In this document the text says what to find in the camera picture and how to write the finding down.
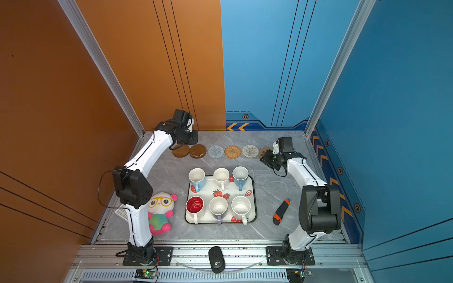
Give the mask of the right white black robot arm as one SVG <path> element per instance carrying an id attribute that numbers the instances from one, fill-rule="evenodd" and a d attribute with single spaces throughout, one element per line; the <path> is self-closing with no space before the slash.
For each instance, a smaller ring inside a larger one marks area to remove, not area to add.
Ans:
<path id="1" fill-rule="evenodd" d="M 286 235 L 281 251 L 270 247 L 269 265 L 284 261 L 287 265 L 314 265 L 311 245 L 323 235 L 342 226 L 340 191 L 318 177 L 306 158 L 293 147 L 291 137 L 280 137 L 260 159 L 263 164 L 278 171 L 285 170 L 302 190 L 298 209 L 297 228 Z"/>

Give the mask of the white woven round coaster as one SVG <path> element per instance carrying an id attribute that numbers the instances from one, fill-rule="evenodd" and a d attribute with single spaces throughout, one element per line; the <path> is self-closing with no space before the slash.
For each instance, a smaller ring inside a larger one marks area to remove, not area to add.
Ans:
<path id="1" fill-rule="evenodd" d="M 242 149 L 242 154 L 247 158 L 256 158 L 259 154 L 259 149 L 254 145 L 246 145 Z"/>

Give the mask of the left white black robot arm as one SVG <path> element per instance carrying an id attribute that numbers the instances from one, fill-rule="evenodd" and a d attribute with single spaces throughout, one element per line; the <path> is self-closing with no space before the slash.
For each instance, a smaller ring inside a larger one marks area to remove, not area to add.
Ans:
<path id="1" fill-rule="evenodd" d="M 124 266 L 149 265 L 155 259 L 153 236 L 149 228 L 147 203 L 153 189 L 147 177 L 166 149 L 173 145 L 195 145 L 198 131 L 193 129 L 192 114 L 176 110 L 173 118 L 160 122 L 152 137 L 124 166 L 112 170 L 113 184 L 120 203 L 125 205 L 129 226 L 129 242 Z"/>

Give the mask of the light blue mug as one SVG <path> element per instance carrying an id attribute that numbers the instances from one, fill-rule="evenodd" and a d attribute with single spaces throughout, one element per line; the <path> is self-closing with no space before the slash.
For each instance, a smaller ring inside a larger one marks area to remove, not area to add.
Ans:
<path id="1" fill-rule="evenodd" d="M 189 180 L 195 187 L 195 191 L 199 192 L 206 184 L 205 171 L 201 168 L 194 168 L 189 172 Z"/>

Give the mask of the glossy brown round coaster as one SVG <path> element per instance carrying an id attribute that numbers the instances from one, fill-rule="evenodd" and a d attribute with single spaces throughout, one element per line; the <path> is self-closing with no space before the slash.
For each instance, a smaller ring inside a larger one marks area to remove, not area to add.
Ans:
<path id="1" fill-rule="evenodd" d="M 189 150 L 189 155 L 194 159 L 200 159 L 207 153 L 207 149 L 204 145 L 193 145 Z"/>

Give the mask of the matte brown round coaster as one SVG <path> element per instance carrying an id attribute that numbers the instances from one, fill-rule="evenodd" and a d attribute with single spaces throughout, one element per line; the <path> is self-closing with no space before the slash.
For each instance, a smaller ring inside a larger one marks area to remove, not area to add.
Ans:
<path id="1" fill-rule="evenodd" d="M 189 155 L 190 147 L 188 145 L 182 145 L 181 147 L 175 148 L 172 151 L 172 154 L 176 158 L 184 158 Z"/>

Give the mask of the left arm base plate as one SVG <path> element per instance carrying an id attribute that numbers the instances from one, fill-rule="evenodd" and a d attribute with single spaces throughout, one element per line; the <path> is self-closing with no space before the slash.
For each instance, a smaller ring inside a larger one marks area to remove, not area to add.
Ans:
<path id="1" fill-rule="evenodd" d="M 129 246 L 123 259 L 124 266 L 170 266 L 173 256 L 171 246 Z"/>

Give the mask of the tan rattan round coaster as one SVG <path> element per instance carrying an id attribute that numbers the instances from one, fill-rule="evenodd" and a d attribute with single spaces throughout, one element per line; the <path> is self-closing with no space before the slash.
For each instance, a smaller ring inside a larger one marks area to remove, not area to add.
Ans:
<path id="1" fill-rule="evenodd" d="M 232 145 L 225 148 L 224 154 L 229 159 L 237 159 L 242 155 L 242 150 L 240 147 Z"/>

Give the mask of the brown paw print coaster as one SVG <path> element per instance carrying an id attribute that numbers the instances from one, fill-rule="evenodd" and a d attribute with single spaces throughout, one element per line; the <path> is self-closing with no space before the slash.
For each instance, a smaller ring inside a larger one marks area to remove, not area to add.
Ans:
<path id="1" fill-rule="evenodd" d="M 264 157 L 264 155 L 267 153 L 268 150 L 273 150 L 272 148 L 269 147 L 263 147 L 262 149 L 259 150 L 258 156 L 259 158 Z"/>

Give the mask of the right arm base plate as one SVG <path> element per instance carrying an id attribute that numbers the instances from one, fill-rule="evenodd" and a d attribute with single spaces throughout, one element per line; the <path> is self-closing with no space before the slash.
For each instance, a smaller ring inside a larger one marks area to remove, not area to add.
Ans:
<path id="1" fill-rule="evenodd" d="M 282 246 L 266 247 L 266 259 L 268 265 L 305 265 L 314 266 L 315 257 L 313 250 L 294 251 Z"/>

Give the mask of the grey woven round coaster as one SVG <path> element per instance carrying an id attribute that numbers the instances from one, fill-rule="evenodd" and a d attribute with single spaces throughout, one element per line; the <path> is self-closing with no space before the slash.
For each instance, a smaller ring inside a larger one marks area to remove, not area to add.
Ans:
<path id="1" fill-rule="evenodd" d="M 220 159 L 224 155 L 224 148 L 218 145 L 213 145 L 208 149 L 208 156 L 213 159 Z"/>

